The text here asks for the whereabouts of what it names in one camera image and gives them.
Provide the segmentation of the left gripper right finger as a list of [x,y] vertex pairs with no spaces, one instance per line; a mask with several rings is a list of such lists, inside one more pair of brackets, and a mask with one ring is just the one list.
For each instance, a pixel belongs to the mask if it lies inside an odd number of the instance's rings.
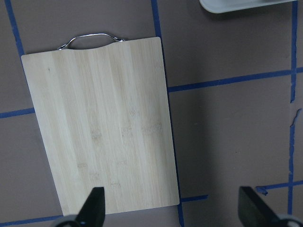
[[239,187],[238,217],[244,227],[301,227],[292,215],[276,214],[249,186]]

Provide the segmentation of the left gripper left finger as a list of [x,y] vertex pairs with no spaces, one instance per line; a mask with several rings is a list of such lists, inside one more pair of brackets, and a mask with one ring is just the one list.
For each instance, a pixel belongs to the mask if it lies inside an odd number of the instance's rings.
[[102,227],[105,221],[105,190],[94,187],[77,215],[54,222],[55,227]]

